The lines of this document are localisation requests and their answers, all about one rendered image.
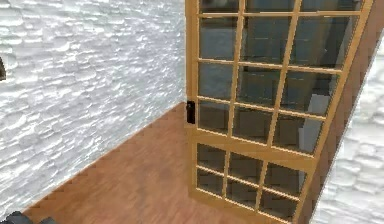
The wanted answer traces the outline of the wooden glass pane door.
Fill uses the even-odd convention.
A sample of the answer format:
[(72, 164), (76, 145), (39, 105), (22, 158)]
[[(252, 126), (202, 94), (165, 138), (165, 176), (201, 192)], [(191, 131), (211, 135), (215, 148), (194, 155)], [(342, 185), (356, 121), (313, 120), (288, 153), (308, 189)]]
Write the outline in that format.
[(384, 0), (185, 0), (188, 190), (250, 224), (310, 224)]

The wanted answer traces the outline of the dark grey floor object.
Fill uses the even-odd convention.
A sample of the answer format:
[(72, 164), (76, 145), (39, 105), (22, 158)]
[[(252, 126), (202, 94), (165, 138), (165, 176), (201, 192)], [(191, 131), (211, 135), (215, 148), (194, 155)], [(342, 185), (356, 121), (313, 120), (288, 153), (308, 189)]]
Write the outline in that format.
[[(8, 215), (0, 224), (34, 224), (33, 221), (20, 211), (15, 211)], [(58, 224), (53, 218), (47, 217), (38, 224)]]

